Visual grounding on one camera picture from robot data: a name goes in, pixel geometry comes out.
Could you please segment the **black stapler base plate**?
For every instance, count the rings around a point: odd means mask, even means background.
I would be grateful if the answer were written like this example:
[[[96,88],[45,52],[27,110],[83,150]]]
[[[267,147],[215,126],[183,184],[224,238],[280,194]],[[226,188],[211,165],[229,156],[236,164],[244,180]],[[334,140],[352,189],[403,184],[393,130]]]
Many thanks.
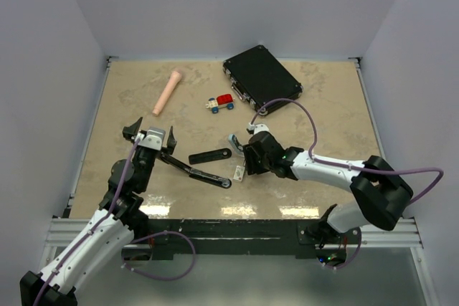
[[[232,152],[229,148],[220,148],[202,153],[191,154],[189,155],[189,163],[191,165],[209,163],[213,161],[225,160],[230,158],[231,156]]]

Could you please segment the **white staple box sleeve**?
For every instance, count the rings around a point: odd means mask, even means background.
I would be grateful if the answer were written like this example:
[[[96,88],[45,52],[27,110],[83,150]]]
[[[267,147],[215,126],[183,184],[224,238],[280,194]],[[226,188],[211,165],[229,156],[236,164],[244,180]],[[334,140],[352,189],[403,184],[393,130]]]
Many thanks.
[[[234,172],[234,175],[233,175],[233,180],[234,181],[238,181],[238,182],[242,182],[242,180],[244,178],[244,174],[245,174],[245,167],[244,166],[236,166],[235,172]]]

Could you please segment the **black stapler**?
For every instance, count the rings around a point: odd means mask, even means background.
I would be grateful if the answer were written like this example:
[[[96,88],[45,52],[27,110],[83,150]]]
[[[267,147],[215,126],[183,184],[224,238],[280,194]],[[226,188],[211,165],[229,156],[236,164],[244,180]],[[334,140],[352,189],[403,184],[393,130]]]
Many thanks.
[[[232,182],[228,178],[223,178],[221,176],[217,176],[211,173],[201,171],[199,169],[192,168],[191,166],[188,166],[187,164],[177,160],[176,158],[170,156],[167,153],[161,153],[160,159],[164,163],[167,163],[179,169],[180,171],[184,172],[188,177],[193,178],[197,181],[201,181],[203,183],[208,183],[213,186],[218,186],[220,188],[225,189],[228,189],[232,186]]]

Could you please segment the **light blue stapler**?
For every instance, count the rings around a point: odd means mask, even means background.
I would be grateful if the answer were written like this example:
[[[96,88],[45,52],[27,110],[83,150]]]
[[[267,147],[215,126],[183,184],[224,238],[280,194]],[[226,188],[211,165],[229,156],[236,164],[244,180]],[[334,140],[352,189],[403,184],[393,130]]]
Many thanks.
[[[241,144],[241,142],[239,142],[239,140],[237,139],[237,136],[235,134],[230,134],[228,136],[228,142],[229,142],[229,144],[231,145],[232,149],[234,150],[234,152],[237,155],[239,155],[241,157],[245,157],[243,144]]]

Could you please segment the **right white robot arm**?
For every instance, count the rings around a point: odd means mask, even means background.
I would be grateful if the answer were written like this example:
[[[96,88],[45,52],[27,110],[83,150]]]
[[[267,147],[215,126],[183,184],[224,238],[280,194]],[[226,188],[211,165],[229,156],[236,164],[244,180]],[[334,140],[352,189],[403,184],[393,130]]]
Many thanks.
[[[394,229],[413,197],[409,185],[379,156],[365,161],[343,161],[310,156],[302,148],[283,148],[268,131],[261,131],[243,146],[249,175],[274,173],[278,178],[314,181],[351,193],[348,204],[330,206],[308,235],[336,243],[345,232],[367,224]]]

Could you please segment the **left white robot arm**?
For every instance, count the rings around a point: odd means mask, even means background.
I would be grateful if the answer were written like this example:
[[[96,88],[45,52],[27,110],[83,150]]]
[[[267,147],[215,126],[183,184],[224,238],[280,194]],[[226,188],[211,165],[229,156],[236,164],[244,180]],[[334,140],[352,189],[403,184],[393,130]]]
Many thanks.
[[[164,153],[173,153],[172,130],[151,127],[141,121],[123,129],[133,146],[127,159],[113,164],[108,190],[84,229],[66,249],[40,272],[27,272],[20,280],[23,305],[76,305],[76,292],[115,254],[148,236],[148,216],[140,210],[154,164]]]

